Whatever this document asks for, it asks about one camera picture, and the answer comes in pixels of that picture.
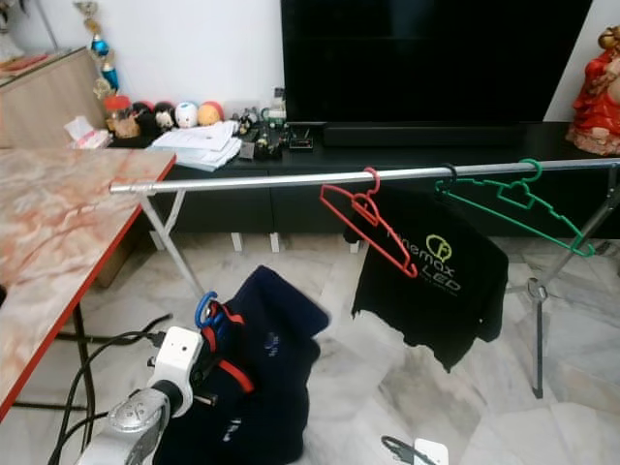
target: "black table leg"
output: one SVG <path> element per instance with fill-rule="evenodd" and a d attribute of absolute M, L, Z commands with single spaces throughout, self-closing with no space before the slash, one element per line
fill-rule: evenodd
<path fill-rule="evenodd" d="M 76 328 L 76 336 L 81 339 L 77 341 L 77 351 L 79 352 L 79 363 L 84 370 L 84 387 L 86 388 L 86 415 L 88 417 L 95 416 L 95 384 L 93 383 L 93 373 L 90 365 L 86 365 L 88 360 L 88 345 L 84 340 L 84 319 L 81 315 L 81 307 L 79 304 L 74 310 L 74 327 Z M 84 452 L 90 438 L 93 434 L 93 420 L 86 423 L 84 427 L 84 435 L 81 442 L 81 450 Z"/>

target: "red table edge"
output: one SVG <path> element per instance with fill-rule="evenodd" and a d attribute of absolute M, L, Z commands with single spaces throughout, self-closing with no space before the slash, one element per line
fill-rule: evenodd
<path fill-rule="evenodd" d="M 157 181 L 161 181 L 166 177 L 166 175 L 172 169 L 172 166 L 174 165 L 175 161 L 176 161 L 176 155 L 173 155 L 172 158 L 170 159 L 170 162 L 164 167 L 164 170 L 159 175 L 159 177 L 156 179 Z M 69 317 L 74 312 L 76 305 L 78 305 L 78 303 L 81 301 L 81 298 L 84 297 L 84 294 L 86 294 L 86 291 L 88 291 L 88 288 L 90 288 L 90 285 L 93 284 L 93 281 L 95 280 L 95 278 L 97 278 L 97 275 L 99 274 L 101 269 L 104 267 L 104 265 L 108 261 L 109 256 L 112 255 L 114 250 L 116 250 L 116 247 L 118 246 L 120 241 L 123 239 L 127 231 L 134 225 L 134 222 L 136 221 L 136 219 L 138 218 L 138 215 L 140 215 L 141 212 L 142 212 L 142 207 L 138 205 L 136 207 L 136 210 L 132 214 L 132 216 L 125 223 L 123 228 L 118 232 L 118 234 L 112 241 L 107 251 L 104 253 L 104 255 L 102 255 L 102 257 L 99 259 L 97 264 L 93 267 L 92 271 L 90 272 L 88 277 L 85 279 L 84 283 L 81 285 L 79 290 L 76 292 L 76 295 L 74 295 L 74 298 L 72 298 L 72 300 L 69 302 L 69 305 L 67 305 L 67 308 L 65 309 L 65 311 L 60 315 L 60 318 L 56 320 L 56 323 L 54 324 L 54 326 L 51 327 L 51 330 L 49 331 L 46 338 L 41 343 L 41 346 L 39 346 L 39 349 L 37 349 L 37 351 L 32 356 L 32 358 L 30 358 L 30 361 L 26 363 L 26 366 L 24 367 L 23 371 L 21 372 L 21 374 L 15 381 L 15 384 L 9 390 L 7 397 L 2 402 L 2 405 L 0 405 L 0 422 L 4 419 L 4 417 L 7 415 L 7 413 L 13 406 L 13 403 L 16 401 L 17 396 L 19 395 L 23 387 L 28 382 L 30 375 L 32 375 L 32 372 L 35 370 L 35 368 L 41 361 L 41 358 L 43 358 L 43 356 L 45 355 L 47 349 L 49 348 L 51 343 L 56 338 L 56 335 L 58 334 L 58 332 L 60 332 L 60 329 L 62 329 L 62 326 L 64 326 L 65 323 L 67 323 L 67 320 L 69 320 Z"/>

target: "trophy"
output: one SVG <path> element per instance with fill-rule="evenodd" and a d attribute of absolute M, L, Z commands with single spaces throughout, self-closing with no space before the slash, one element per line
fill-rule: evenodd
<path fill-rule="evenodd" d="M 84 26 L 93 35 L 89 51 L 93 60 L 99 65 L 102 75 L 95 81 L 93 92 L 100 100 L 103 100 L 109 95 L 115 95 L 118 91 L 118 73 L 114 68 L 114 50 L 110 49 L 108 43 L 102 38 L 101 25 L 94 19 L 99 9 L 97 2 L 74 2 L 74 5 L 84 15 Z"/>

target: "colorful ball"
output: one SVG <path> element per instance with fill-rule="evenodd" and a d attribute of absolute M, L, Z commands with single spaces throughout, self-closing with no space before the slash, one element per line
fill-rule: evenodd
<path fill-rule="evenodd" d="M 198 123 L 209 126 L 224 119 L 224 110 L 217 102 L 204 102 L 198 110 Z"/>

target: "red hanger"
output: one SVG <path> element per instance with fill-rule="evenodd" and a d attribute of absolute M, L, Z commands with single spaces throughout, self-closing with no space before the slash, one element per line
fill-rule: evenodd
<path fill-rule="evenodd" d="M 403 273 L 405 273 L 410 278 L 418 277 L 418 269 L 416 266 L 411 263 L 411 256 L 409 255 L 409 251 L 405 248 L 402 241 L 398 238 L 394 230 L 391 226 L 384 220 L 379 214 L 379 208 L 375 202 L 371 199 L 371 196 L 377 194 L 379 192 L 379 187 L 381 185 L 381 179 L 377 172 L 372 168 L 366 168 L 364 171 L 370 172 L 375 178 L 375 187 L 368 190 L 365 194 L 357 193 L 353 194 L 349 191 L 346 191 L 340 187 L 332 186 L 330 184 L 324 184 L 321 186 L 321 195 L 319 196 L 319 200 L 323 202 L 327 208 L 335 213 L 335 215 L 340 218 L 349 228 L 354 230 L 357 234 L 364 238 L 370 245 L 372 245 L 375 249 L 377 249 L 381 254 L 390 260 L 398 269 L 400 269 Z M 374 240 L 368 237 L 365 233 L 363 233 L 353 222 L 347 218 L 342 212 L 340 212 L 335 206 L 333 206 L 325 197 L 326 191 L 334 191 L 339 194 L 342 194 L 349 199 L 351 199 L 351 207 L 353 210 L 359 214 L 362 218 L 364 218 L 368 223 L 370 223 L 373 227 L 377 228 L 379 225 L 382 225 L 386 231 L 389 233 L 390 237 L 394 239 L 398 248 L 403 252 L 404 259 L 398 261 L 392 255 L 390 255 L 386 250 L 377 244 Z"/>

